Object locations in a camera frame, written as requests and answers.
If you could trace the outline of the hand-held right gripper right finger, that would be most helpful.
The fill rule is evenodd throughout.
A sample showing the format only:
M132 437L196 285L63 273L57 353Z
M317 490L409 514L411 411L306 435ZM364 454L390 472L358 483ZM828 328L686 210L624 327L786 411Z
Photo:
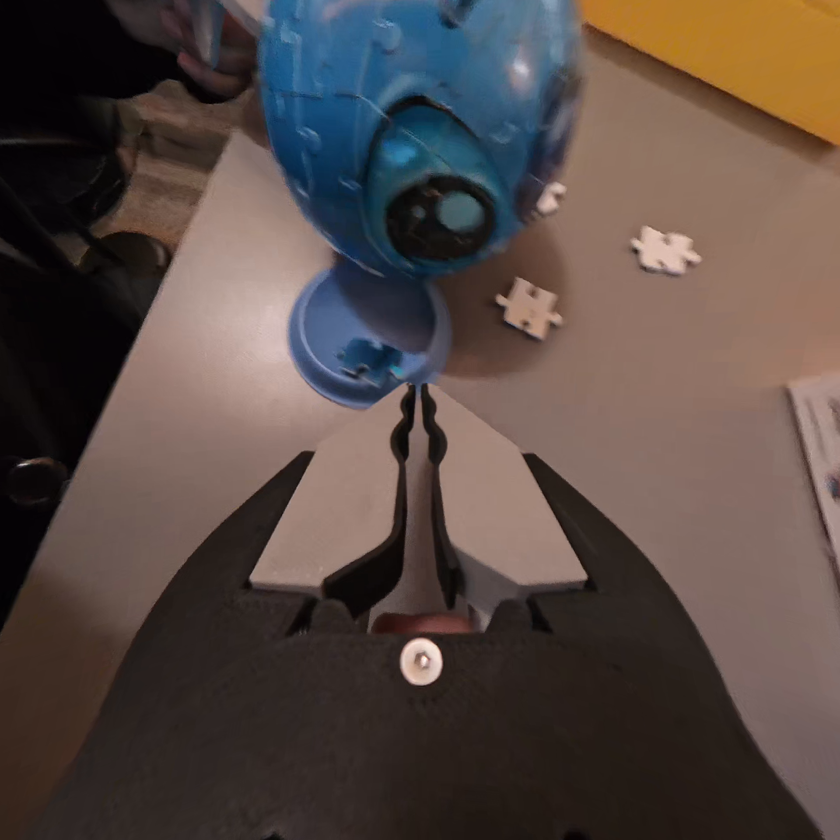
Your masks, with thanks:
M446 606L578 591L587 574L518 446L436 385L421 391L432 530Z

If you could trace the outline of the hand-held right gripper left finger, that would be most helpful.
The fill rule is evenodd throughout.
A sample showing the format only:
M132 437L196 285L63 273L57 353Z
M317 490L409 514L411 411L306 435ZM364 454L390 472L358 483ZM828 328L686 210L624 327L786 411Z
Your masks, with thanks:
M249 576L258 592L368 613L403 574L417 391L398 386L321 441Z

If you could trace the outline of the blue puzzle ball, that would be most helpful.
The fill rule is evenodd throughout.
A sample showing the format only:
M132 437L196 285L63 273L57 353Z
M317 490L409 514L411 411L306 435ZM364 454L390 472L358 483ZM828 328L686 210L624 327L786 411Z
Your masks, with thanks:
M380 277L501 252L541 215L581 96L568 1L271 2L270 148L302 215Z

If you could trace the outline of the blue ball stand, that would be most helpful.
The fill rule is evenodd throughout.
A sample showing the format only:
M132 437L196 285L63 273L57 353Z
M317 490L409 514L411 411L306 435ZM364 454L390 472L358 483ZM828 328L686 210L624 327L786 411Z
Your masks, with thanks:
M377 276L341 259L304 287L287 335L290 357L314 391L342 406L365 409L402 385L434 382L448 359L451 324L434 284ZM401 351L403 381L377 388L343 374L335 354L353 339Z

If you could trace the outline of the puzzle box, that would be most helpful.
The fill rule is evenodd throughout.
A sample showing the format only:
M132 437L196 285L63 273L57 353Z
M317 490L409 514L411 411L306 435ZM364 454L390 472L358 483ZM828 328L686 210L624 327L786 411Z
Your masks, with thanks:
M827 553L839 575L839 373L788 385L801 449L822 520Z

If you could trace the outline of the person's left hand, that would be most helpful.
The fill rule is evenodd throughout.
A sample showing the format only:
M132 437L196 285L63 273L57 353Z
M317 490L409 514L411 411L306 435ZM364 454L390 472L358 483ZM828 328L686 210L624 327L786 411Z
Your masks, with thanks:
M174 2L161 12L161 20L177 45L178 66L198 87L227 101L250 86L257 68L257 41L236 17L225 15L215 67L201 58L189 2Z

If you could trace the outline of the person's right hand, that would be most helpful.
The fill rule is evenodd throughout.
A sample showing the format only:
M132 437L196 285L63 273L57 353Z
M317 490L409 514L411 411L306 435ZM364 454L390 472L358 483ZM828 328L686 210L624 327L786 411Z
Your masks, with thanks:
M371 634L406 636L470 634L474 628L469 619L455 613L404 615L383 613L371 625Z

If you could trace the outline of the person's black shoe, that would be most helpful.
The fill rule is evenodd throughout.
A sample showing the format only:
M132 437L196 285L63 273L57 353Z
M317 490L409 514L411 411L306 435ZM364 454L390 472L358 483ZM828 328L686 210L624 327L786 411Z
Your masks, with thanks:
M77 267L88 274L121 268L133 277L160 279L169 269L173 258L171 250L158 238L134 231L91 237L87 245Z

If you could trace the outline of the yellow plastic bin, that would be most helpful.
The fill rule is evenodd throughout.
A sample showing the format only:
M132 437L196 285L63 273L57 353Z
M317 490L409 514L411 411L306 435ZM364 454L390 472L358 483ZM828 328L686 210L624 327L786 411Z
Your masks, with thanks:
M839 145L838 1L583 1L584 21Z

